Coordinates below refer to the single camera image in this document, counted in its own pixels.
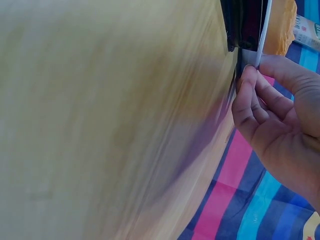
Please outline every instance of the plywood panel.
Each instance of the plywood panel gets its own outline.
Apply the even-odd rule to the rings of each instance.
[[[219,0],[0,1],[0,238],[176,239],[232,127]]]

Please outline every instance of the pink stripe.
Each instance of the pink stripe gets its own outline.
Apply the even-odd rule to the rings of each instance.
[[[274,84],[273,78],[264,77],[271,85]],[[236,131],[217,183],[195,226],[192,240],[215,239],[220,222],[240,184],[251,153],[251,146],[240,132]]]
[[[275,79],[274,78],[271,78],[271,77],[265,76],[265,75],[263,75],[263,76],[272,86],[274,85],[274,83],[275,83]]]

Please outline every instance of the striped cloth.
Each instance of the striped cloth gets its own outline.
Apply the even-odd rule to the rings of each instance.
[[[320,22],[318,0],[296,0],[298,14]],[[319,54],[293,43],[286,55],[320,73]],[[290,92],[267,79],[287,98]],[[178,240],[320,240],[320,217],[274,179],[234,130],[210,186]]]

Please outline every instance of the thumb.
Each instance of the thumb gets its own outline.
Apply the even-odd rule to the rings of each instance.
[[[259,71],[276,79],[295,97],[294,108],[305,134],[320,137],[320,76],[283,56],[264,55]]]

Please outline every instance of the hand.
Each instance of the hand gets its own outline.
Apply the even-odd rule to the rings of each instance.
[[[262,76],[275,78],[294,102]],[[320,76],[281,56],[247,66],[232,104],[235,126],[265,168],[320,211]]]

